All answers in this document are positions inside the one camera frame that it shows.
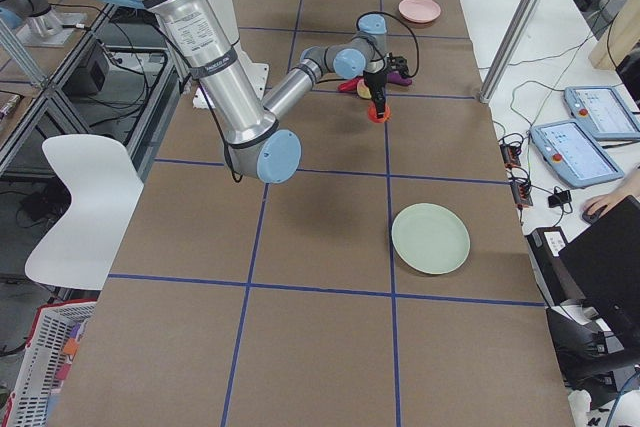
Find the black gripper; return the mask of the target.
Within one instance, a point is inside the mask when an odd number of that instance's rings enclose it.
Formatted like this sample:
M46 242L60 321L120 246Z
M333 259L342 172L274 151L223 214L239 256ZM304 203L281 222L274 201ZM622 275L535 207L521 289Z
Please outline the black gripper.
M363 80L368 89L371 89L372 102L378 109L382 109L386 104L385 89L387 83L387 72L385 69L377 72L363 72Z

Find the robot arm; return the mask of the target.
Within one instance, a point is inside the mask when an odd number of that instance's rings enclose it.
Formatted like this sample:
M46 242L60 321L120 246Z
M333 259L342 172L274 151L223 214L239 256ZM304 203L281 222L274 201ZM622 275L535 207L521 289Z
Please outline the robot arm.
M21 27L29 18L51 11L48 0L1 0L1 20L10 28Z
M275 184L295 173L301 144L279 122L328 73L343 79L363 77L372 98L369 118L384 122L389 117L385 86L390 55L386 23L378 14L361 16L346 44L306 49L279 84L260 94L239 44L231 0L101 1L145 9L166 28L191 77L199 82L207 107L224 121L223 156L234 174Z

